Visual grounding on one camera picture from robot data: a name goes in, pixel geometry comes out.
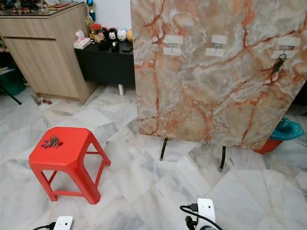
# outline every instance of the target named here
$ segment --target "teal plastic bag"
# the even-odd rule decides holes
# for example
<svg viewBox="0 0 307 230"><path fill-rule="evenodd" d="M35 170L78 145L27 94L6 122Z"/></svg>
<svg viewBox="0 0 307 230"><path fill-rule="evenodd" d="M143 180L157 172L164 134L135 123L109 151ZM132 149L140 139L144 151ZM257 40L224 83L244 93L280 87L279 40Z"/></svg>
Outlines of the teal plastic bag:
<svg viewBox="0 0 307 230"><path fill-rule="evenodd" d="M299 123L283 117L270 136L270 140L292 140L304 135L304 130Z"/></svg>

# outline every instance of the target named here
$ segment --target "key hanging on hook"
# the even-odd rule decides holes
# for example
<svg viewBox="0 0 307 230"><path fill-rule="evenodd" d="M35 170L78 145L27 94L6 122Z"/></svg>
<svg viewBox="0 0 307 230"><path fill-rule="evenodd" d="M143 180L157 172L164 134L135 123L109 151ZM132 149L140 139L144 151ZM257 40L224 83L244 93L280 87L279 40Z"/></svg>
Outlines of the key hanging on hook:
<svg viewBox="0 0 307 230"><path fill-rule="evenodd" d="M278 58L279 60L274 64L270 75L273 75L274 73L279 71L279 69L283 65L286 57L287 57L287 55L285 53L279 55L279 58Z"/></svg>

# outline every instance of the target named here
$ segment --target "white wall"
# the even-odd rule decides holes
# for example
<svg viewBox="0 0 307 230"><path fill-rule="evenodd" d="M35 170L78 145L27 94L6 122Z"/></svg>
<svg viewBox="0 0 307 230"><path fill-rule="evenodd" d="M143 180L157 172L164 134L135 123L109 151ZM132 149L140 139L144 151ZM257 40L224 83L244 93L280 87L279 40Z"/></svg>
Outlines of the white wall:
<svg viewBox="0 0 307 230"><path fill-rule="evenodd" d="M130 0L94 0L94 3L97 23L118 30L131 29Z"/></svg>

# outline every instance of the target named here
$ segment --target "white tape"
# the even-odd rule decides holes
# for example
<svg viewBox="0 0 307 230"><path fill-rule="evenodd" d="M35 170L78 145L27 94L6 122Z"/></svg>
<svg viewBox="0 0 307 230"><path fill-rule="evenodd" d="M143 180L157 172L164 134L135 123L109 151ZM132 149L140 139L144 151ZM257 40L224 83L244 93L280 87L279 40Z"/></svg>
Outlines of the white tape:
<svg viewBox="0 0 307 230"><path fill-rule="evenodd" d="M164 47L163 48L163 54L164 55L172 55L172 56L180 56L181 52L180 52L180 48L168 48L168 47Z"/></svg>
<svg viewBox="0 0 307 230"><path fill-rule="evenodd" d="M271 56L271 59L279 58L281 54L286 54L286 58L293 58L295 54L297 53L297 50L276 50Z"/></svg>
<svg viewBox="0 0 307 230"><path fill-rule="evenodd" d="M225 51L225 49L206 48L206 55L222 57L224 56Z"/></svg>
<svg viewBox="0 0 307 230"><path fill-rule="evenodd" d="M165 35L164 43L183 43L183 36L179 35Z"/></svg>
<svg viewBox="0 0 307 230"><path fill-rule="evenodd" d="M227 43L227 38L228 38L228 36L213 34L211 42L219 43L219 44L226 44Z"/></svg>
<svg viewBox="0 0 307 230"><path fill-rule="evenodd" d="M299 37L284 36L278 38L278 44L280 46L299 46L301 39Z"/></svg>

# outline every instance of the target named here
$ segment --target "orange veined marble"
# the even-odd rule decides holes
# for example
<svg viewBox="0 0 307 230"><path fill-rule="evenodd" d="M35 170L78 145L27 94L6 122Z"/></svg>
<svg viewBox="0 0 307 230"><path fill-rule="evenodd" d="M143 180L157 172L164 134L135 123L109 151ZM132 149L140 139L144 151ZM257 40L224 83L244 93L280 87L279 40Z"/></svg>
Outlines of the orange veined marble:
<svg viewBox="0 0 307 230"><path fill-rule="evenodd" d="M130 0L139 131L260 149L307 79L306 0ZM180 56L163 54L182 35ZM223 57L206 56L212 35ZM271 75L284 36L301 38Z"/></svg>

